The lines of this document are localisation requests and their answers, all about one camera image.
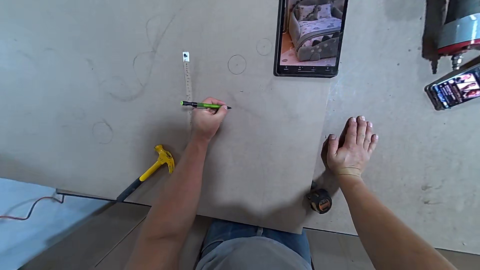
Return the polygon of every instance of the gray shirt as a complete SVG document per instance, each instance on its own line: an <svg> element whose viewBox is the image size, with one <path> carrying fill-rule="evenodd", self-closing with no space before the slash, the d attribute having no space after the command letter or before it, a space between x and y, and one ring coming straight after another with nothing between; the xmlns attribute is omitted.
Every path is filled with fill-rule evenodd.
<svg viewBox="0 0 480 270"><path fill-rule="evenodd" d="M273 239L254 236L227 240L203 257L196 270L312 270L310 262Z"/></svg>

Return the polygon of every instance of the pen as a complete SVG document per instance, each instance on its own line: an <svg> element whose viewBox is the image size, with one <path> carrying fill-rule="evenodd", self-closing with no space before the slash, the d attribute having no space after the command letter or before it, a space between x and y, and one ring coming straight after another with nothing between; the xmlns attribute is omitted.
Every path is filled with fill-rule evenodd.
<svg viewBox="0 0 480 270"><path fill-rule="evenodd" d="M218 104L188 102L188 101L181 101L180 104L182 106L192 106L194 108L199 108L199 109L219 109L222 106L222 105L218 105Z"/></svg>

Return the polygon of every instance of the phone screen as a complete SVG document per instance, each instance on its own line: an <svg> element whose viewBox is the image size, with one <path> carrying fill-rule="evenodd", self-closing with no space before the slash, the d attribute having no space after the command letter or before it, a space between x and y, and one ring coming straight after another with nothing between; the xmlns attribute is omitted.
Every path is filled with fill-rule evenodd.
<svg viewBox="0 0 480 270"><path fill-rule="evenodd" d="M276 72L334 76L338 70L346 0L281 0Z"/></svg>
<svg viewBox="0 0 480 270"><path fill-rule="evenodd" d="M455 75L432 88L445 109L480 97L480 68Z"/></svg>

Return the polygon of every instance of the red wire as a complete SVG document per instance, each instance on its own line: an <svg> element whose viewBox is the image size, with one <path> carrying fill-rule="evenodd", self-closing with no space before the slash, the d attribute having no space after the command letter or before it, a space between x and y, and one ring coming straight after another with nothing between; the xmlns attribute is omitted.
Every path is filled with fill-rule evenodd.
<svg viewBox="0 0 480 270"><path fill-rule="evenodd" d="M55 197L52 197L52 196L47 196L47 197L41 197L40 199L36 200L33 204L32 204L32 207L30 208L30 211L28 212L28 215L25 217L25 218L19 218L19 217L13 217L13 216L0 216L0 219L12 219L12 220L18 220L18 221L25 221L27 220L30 215L32 214L32 211L33 211L33 208L35 207L35 205L37 204L37 202L43 200L43 199L52 199L52 200L55 200L59 203L63 203L63 200L65 199L65 195L62 195L61 197L61 200L55 198Z"/></svg>

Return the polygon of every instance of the forearm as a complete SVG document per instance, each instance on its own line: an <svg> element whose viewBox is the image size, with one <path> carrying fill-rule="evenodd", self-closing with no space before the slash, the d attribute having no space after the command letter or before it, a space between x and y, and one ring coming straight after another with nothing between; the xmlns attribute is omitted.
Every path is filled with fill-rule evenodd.
<svg viewBox="0 0 480 270"><path fill-rule="evenodd" d="M373 195L361 179L341 175L355 229L376 269L455 269Z"/></svg>
<svg viewBox="0 0 480 270"><path fill-rule="evenodd" d="M176 268L197 212L208 142L192 140L144 221L130 267Z"/></svg>

